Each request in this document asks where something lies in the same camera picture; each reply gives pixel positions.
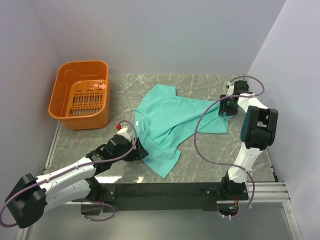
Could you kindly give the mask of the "teal t shirt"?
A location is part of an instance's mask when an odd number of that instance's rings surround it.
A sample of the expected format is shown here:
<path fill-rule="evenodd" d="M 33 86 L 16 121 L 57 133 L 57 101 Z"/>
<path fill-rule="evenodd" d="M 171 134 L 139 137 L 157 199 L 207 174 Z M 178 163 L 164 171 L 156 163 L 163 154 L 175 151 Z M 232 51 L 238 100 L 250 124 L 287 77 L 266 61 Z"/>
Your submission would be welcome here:
<path fill-rule="evenodd" d="M 178 162 L 178 146 L 195 130 L 205 134 L 226 134 L 228 116 L 219 115 L 212 101 L 181 97 L 176 87 L 157 84 L 134 110 L 135 129 L 149 156 L 143 162 L 165 178 Z"/>

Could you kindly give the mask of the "orange plastic basket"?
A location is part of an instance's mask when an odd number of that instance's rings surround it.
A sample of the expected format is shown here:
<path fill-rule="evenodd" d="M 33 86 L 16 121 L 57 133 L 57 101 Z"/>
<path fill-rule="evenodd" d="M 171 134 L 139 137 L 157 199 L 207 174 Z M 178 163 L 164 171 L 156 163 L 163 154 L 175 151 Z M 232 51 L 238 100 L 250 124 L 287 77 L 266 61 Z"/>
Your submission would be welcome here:
<path fill-rule="evenodd" d="M 102 129 L 109 121 L 110 96 L 107 63 L 68 62 L 57 73 L 48 113 L 69 130 Z"/>

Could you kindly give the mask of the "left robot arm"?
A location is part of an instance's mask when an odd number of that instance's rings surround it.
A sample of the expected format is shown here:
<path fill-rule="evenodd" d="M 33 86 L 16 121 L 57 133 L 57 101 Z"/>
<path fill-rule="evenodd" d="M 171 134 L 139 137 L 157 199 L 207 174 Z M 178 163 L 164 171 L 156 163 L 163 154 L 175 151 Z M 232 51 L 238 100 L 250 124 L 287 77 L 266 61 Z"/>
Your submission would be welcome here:
<path fill-rule="evenodd" d="M 95 176 L 109 170 L 118 161 L 141 161 L 149 153 L 139 138 L 133 140 L 116 134 L 106 144 L 98 146 L 80 160 L 53 173 L 23 175 L 5 200 L 15 223 L 21 229 L 37 222 L 42 215 L 66 202 L 96 200 L 100 184 Z"/>

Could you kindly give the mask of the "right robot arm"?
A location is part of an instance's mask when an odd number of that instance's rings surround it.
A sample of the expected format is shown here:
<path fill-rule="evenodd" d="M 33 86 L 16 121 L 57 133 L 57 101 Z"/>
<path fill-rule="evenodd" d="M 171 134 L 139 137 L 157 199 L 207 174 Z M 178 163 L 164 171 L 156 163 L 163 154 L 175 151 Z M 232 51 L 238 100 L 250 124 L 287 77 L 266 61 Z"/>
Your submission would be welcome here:
<path fill-rule="evenodd" d="M 258 156 L 274 143 L 279 112 L 262 104 L 249 91 L 245 76 L 232 79 L 226 87 L 227 93 L 220 96 L 218 114 L 235 116 L 242 109 L 245 117 L 240 131 L 240 151 L 221 180 L 219 195 L 223 200 L 247 200 L 248 172 Z"/>

